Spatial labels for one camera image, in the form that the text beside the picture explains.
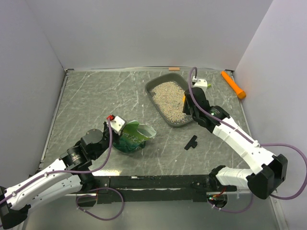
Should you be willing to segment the green litter bag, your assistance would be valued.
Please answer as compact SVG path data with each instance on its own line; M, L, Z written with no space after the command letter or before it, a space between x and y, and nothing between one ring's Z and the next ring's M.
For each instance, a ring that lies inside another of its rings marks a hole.
M133 120L125 125L118 143L114 142L113 147L123 153L133 153L145 148L146 141L155 136L156 131L152 126Z

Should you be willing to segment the grey litter box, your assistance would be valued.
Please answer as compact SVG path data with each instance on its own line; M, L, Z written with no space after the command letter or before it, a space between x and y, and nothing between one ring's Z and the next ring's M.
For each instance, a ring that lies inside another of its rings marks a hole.
M183 127L193 121L191 116L183 113L183 97L187 89L187 81L177 73L161 75L145 85L150 101L173 128Z

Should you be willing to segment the black bag clip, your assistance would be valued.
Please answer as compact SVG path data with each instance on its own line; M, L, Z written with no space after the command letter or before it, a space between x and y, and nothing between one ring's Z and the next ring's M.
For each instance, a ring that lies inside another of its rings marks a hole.
M184 147L185 150L189 150L190 148L196 148L198 145L198 142L197 142L197 136L194 135L190 140L189 142L186 144L186 146Z

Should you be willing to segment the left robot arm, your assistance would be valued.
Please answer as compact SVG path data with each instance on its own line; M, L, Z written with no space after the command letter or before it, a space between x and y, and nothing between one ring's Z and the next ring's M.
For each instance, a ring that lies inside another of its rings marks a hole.
M0 188L0 221L5 230L27 219L29 211L66 194L94 189L89 166L118 142L126 121L119 116L104 122L104 129L87 131L73 147L44 170L14 186Z

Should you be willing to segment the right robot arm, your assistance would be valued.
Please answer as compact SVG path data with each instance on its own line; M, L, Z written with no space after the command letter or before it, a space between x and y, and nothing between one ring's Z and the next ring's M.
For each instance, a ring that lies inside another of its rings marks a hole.
M211 189L220 191L228 185L244 187L256 197L266 199L285 181L287 158L263 148L222 107L211 106L203 89L195 87L184 92L183 112L230 146L249 166L235 169L220 165L213 169L209 179Z

